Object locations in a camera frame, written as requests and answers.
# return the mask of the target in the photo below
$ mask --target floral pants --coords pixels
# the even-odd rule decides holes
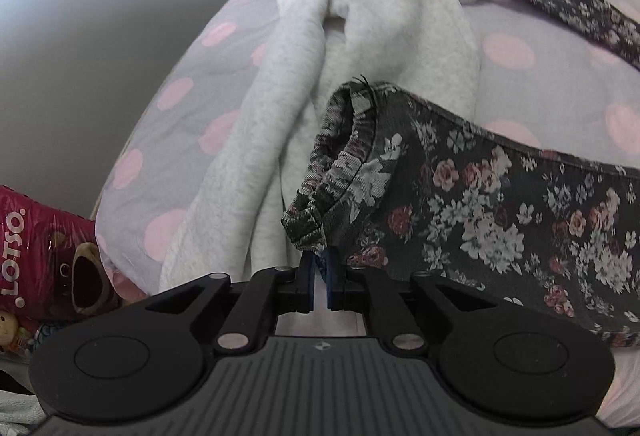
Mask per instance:
[[[603,0],[527,0],[640,69],[638,25]],[[428,270],[640,344],[640,171],[494,135],[388,83],[332,95],[283,216],[394,279]]]

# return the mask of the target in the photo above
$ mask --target polka dot bedsheet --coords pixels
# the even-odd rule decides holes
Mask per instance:
[[[640,0],[608,1],[640,22]],[[638,71],[519,0],[463,8],[482,53],[476,123],[529,145],[640,166]],[[126,299],[158,289],[166,248],[277,22],[276,0],[229,0],[167,77],[116,162],[96,231]]]

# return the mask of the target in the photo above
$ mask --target white sweatshirt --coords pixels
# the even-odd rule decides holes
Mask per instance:
[[[222,151],[171,242],[160,289],[290,264],[280,217],[331,93],[364,76],[472,118],[479,55],[458,0],[278,0],[281,20]]]

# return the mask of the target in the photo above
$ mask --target white flower print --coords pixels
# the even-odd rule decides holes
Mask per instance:
[[[418,136],[418,140],[420,140],[424,152],[429,153],[438,143],[436,128],[433,127],[431,123],[420,123],[415,120],[411,121],[411,125]]]
[[[505,231],[491,217],[484,217],[465,223],[460,249],[472,259],[481,259],[492,270],[503,273],[510,269],[515,259],[522,258],[523,240],[524,235],[515,225]]]
[[[386,191],[391,174],[380,172],[382,164],[375,158],[363,163],[358,175],[347,188],[348,200],[351,203],[349,223],[353,223],[360,214],[358,205],[364,201],[368,207],[376,204],[375,198],[382,198]]]
[[[433,198],[427,201],[430,212],[438,214],[444,207],[444,200],[439,194],[436,194]]]
[[[584,185],[580,184],[575,190],[575,200],[582,205],[587,200],[587,189]]]
[[[609,32],[607,33],[607,37],[605,38],[605,40],[612,46],[618,44],[618,41],[620,41],[620,36],[617,35],[613,30],[609,30]]]
[[[627,250],[631,250],[634,246],[636,246],[636,231],[626,233],[625,246]]]
[[[546,189],[546,196],[543,196],[546,204],[551,209],[551,212],[556,216],[559,216],[564,212],[571,202],[571,189],[568,185],[562,185],[561,187],[554,187],[553,189]]]
[[[453,151],[454,155],[457,155],[460,151],[465,149],[465,136],[463,133],[456,129],[452,129],[447,137],[447,147]]]
[[[385,153],[380,155],[382,160],[397,160],[402,154],[402,135],[396,133],[391,140],[385,139]]]
[[[524,156],[522,156],[520,158],[520,162],[522,164],[522,168],[526,172],[533,171],[538,166],[538,163],[536,162],[536,159],[535,158],[531,158],[530,156],[528,158],[525,158]]]
[[[444,207],[440,219],[453,226],[462,223],[469,216],[469,207],[460,201],[451,200],[451,205]]]
[[[494,158],[491,161],[491,167],[494,169],[495,174],[498,176],[507,174],[511,167],[511,160],[504,150],[498,145],[491,150],[491,154],[494,155]]]
[[[518,221],[521,225],[529,225],[533,217],[533,205],[529,205],[529,207],[527,207],[526,204],[521,204],[520,211],[516,216],[518,217]]]
[[[607,210],[613,215],[617,212],[618,205],[620,205],[618,193],[612,188],[609,188],[609,190],[607,190]]]
[[[433,270],[442,270],[445,265],[450,263],[449,253],[442,253],[442,247],[434,248],[432,245],[425,243],[422,247],[422,259],[429,263],[430,272]]]
[[[478,283],[475,279],[469,279],[463,272],[459,270],[447,269],[447,274],[452,281],[460,283],[460,285],[473,286],[479,291],[484,290],[484,283]]]
[[[616,293],[622,292],[623,288],[629,291],[626,280],[631,276],[633,264],[631,256],[626,251],[622,251],[619,256],[614,256],[609,247],[606,247],[598,254],[594,263],[596,279],[608,285]]]
[[[517,297],[503,297],[505,301],[513,302],[513,304],[517,304],[518,306],[524,306],[522,301]]]
[[[625,311],[625,316],[631,321],[631,322],[640,322],[640,319],[638,318],[638,316],[633,313],[632,311]]]
[[[480,164],[480,178],[482,181],[482,190],[489,194],[497,191],[502,185],[497,172],[494,171],[492,165],[486,160],[483,160]]]

